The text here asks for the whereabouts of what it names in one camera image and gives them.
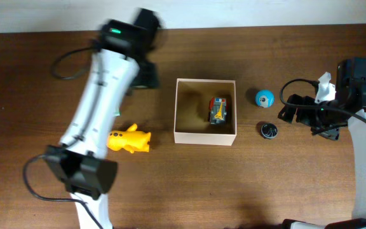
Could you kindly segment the red grey toy truck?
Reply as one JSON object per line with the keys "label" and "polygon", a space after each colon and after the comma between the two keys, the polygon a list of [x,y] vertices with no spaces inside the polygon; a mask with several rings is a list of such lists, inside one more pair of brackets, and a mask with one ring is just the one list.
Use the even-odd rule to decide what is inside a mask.
{"label": "red grey toy truck", "polygon": [[227,119],[227,99],[212,97],[209,103],[208,121],[212,125],[222,125]]}

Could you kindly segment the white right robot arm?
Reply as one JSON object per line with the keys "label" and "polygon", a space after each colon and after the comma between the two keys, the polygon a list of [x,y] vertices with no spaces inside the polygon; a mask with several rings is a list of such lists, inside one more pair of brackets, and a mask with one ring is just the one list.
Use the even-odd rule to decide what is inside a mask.
{"label": "white right robot arm", "polygon": [[294,117],[313,128],[314,134],[347,127],[355,156],[356,197],[351,220],[327,228],[366,228],[366,85],[317,87],[314,99],[292,95],[283,101],[279,117],[291,122]]}

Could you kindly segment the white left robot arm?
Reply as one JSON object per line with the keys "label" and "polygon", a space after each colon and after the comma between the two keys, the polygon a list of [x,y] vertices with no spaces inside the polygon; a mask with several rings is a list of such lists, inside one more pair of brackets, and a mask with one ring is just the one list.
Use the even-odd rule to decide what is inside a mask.
{"label": "white left robot arm", "polygon": [[156,70],[146,55],[160,27],[154,15],[102,27],[76,114],[60,145],[46,149],[44,160],[76,203],[81,228],[112,228],[107,193],[118,165],[106,160],[107,138],[128,89],[153,86]]}

